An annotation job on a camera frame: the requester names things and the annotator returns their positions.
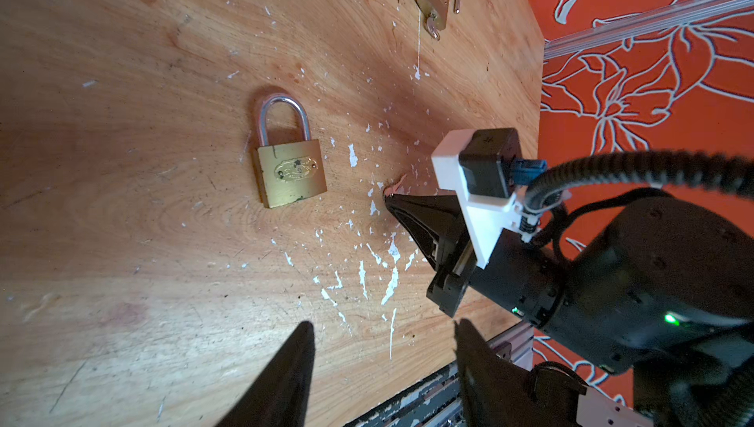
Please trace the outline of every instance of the black corrugated tube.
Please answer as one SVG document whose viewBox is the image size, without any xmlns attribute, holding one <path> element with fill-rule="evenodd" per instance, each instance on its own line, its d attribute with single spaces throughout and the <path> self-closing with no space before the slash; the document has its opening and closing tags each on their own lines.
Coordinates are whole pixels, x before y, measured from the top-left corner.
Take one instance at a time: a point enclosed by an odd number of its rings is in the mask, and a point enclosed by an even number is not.
<svg viewBox="0 0 754 427">
<path fill-rule="evenodd" d="M 722 392 L 702 410 L 699 427 L 744 427 L 754 416 L 754 358 L 728 380 Z"/>
<path fill-rule="evenodd" d="M 555 193 L 594 184 L 684 185 L 754 199 L 754 162 L 686 150 L 600 154 L 571 160 L 544 172 L 526 190 L 524 204 L 536 212 Z"/>
</svg>

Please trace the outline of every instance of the red wall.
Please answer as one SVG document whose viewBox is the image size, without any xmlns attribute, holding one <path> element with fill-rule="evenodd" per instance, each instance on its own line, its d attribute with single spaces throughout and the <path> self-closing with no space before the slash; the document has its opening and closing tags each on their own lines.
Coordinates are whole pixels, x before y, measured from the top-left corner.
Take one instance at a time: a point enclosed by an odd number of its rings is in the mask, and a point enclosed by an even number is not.
<svg viewBox="0 0 754 427">
<path fill-rule="evenodd" d="M 680 0 L 529 0 L 547 39 Z M 551 166 L 616 150 L 690 149 L 754 157 L 754 9 L 630 37 L 546 62 L 539 155 Z M 570 209 L 615 196 L 626 186 L 572 190 Z M 698 190 L 671 193 L 727 217 L 754 235 L 754 206 Z M 618 213 L 593 213 L 563 242 L 573 258 Z M 630 373 L 607 379 L 556 343 L 543 357 L 575 366 L 611 398 L 633 402 Z M 542 360 L 537 356 L 535 361 Z"/>
</svg>

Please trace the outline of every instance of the green light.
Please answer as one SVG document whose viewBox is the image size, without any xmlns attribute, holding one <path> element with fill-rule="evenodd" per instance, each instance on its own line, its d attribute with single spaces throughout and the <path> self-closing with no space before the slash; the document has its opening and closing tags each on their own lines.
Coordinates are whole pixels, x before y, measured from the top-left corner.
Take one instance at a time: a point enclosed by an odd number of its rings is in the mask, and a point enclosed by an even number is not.
<svg viewBox="0 0 754 427">
<path fill-rule="evenodd" d="M 665 322 L 667 322 L 668 324 L 672 324 L 672 325 L 681 325 L 681 322 L 678 319 L 676 319 L 675 316 L 673 316 L 669 312 L 667 314 L 665 314 Z"/>
</svg>

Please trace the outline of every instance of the wooden surface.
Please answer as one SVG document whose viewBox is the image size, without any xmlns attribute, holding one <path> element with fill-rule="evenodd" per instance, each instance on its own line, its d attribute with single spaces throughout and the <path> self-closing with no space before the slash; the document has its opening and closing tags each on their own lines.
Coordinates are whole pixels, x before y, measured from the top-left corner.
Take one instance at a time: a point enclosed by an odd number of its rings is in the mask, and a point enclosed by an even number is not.
<svg viewBox="0 0 754 427">
<path fill-rule="evenodd" d="M 515 126 L 534 157 L 526 0 L 463 0 L 440 42 L 414 0 L 0 0 L 0 23 L 0 423 L 212 425 L 304 319 L 309 425 L 454 358 L 378 182 L 434 194 L 429 155 L 460 128 Z M 329 191 L 268 210 L 250 131 L 277 89 L 306 107 Z M 471 290 L 459 315 L 485 336 L 516 320 Z"/>
</svg>

